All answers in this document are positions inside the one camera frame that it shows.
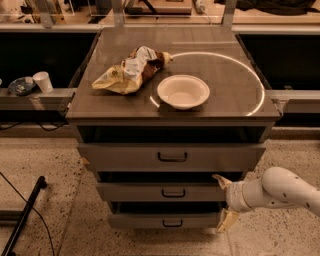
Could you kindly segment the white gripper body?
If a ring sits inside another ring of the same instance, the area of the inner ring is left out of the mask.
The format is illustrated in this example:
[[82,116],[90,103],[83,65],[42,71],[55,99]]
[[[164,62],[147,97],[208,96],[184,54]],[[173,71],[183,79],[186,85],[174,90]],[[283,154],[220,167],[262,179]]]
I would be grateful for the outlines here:
[[226,202],[236,212],[248,212],[252,208],[246,203],[243,194],[244,182],[232,182],[226,189]]

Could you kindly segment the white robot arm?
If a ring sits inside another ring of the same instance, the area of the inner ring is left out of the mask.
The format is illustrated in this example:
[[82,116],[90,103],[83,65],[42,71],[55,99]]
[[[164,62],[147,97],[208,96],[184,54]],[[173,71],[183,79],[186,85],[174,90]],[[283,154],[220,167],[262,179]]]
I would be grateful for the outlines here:
[[241,213],[256,208],[303,207],[320,216],[320,190],[285,168],[271,167],[251,181],[232,182],[218,174],[212,177],[224,191],[228,205],[221,212],[217,232],[225,232]]

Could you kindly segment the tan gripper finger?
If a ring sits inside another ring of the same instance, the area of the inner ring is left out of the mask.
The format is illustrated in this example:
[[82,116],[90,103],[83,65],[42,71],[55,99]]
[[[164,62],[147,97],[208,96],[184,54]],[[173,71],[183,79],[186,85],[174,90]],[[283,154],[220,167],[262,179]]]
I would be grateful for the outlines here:
[[227,179],[221,175],[213,174],[212,177],[218,181],[219,186],[224,191],[226,191],[227,188],[232,184],[232,182],[229,179]]
[[227,231],[239,218],[239,213],[230,209],[223,208],[220,215],[216,231],[219,233]]

